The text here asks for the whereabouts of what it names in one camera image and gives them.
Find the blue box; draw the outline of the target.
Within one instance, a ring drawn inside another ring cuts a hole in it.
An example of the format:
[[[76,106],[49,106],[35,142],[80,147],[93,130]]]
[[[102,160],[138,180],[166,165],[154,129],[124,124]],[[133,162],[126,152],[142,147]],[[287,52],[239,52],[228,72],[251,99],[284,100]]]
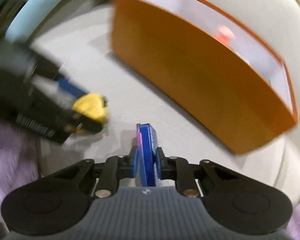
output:
[[[140,163],[140,177],[143,187],[156,186],[155,150],[158,146],[157,133],[150,124],[136,125],[136,138]]]

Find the orange cardboard box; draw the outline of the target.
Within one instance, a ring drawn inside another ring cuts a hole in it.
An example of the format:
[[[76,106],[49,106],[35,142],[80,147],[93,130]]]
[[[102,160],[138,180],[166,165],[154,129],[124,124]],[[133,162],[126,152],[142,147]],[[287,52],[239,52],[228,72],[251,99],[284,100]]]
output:
[[[296,126],[289,71],[253,31],[206,0],[113,0],[111,48],[236,154]],[[236,36],[214,38],[219,25]]]

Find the light blue pillow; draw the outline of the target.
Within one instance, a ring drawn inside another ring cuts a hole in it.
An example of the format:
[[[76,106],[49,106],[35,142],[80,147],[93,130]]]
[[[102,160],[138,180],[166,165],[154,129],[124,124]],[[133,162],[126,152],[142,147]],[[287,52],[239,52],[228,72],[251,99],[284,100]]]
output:
[[[11,42],[27,41],[46,16],[62,0],[26,0],[8,27],[5,38]]]

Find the orange red item in box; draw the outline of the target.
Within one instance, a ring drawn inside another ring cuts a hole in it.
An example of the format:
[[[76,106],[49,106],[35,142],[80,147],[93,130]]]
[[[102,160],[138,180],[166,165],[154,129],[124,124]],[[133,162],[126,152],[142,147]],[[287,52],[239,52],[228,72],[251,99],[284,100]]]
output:
[[[231,48],[231,42],[236,38],[236,36],[227,26],[219,25],[214,38],[226,47]]]

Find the purple fluffy blanket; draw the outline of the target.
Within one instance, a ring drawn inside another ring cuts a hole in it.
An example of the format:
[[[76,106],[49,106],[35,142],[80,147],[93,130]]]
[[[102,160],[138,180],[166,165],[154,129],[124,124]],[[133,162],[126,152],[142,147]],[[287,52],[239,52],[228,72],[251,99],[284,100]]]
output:
[[[283,191],[293,204],[300,202],[300,152],[285,136],[249,154],[232,154],[204,128],[157,126],[158,144],[169,154],[197,162],[210,159],[245,176]],[[9,125],[0,125],[0,205],[6,194],[32,182],[40,174],[92,158],[104,161],[124,155],[135,142],[134,129],[114,126],[97,135],[72,135],[64,144],[38,140]],[[0,215],[0,238],[4,236]]]

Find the yellow tape measure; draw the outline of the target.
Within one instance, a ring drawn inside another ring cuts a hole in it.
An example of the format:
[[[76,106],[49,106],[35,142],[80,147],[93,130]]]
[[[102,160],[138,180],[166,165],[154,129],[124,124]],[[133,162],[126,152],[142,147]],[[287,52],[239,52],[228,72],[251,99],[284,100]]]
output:
[[[103,126],[108,123],[108,100],[96,93],[89,93],[75,101],[71,109],[79,115],[99,121]]]

